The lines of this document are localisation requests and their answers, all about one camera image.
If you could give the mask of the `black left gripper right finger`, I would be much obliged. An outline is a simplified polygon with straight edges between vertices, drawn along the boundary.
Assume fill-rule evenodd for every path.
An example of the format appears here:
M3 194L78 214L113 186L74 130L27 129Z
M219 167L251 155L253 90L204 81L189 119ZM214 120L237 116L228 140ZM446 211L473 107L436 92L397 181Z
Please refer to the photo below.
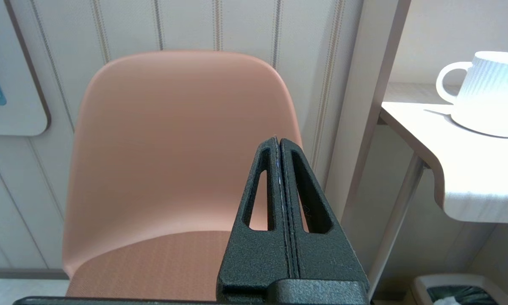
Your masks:
M280 155L292 275L368 285L364 269L302 149L282 139Z

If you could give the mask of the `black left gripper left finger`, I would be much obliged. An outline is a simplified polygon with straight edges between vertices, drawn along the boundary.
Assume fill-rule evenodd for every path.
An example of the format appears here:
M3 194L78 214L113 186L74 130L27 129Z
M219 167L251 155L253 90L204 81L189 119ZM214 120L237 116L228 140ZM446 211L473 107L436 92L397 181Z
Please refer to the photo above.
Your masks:
M267 230L250 222L261 174L266 173ZM219 298L265 298L269 286L296 274L281 148L276 137L256 149L217 276Z

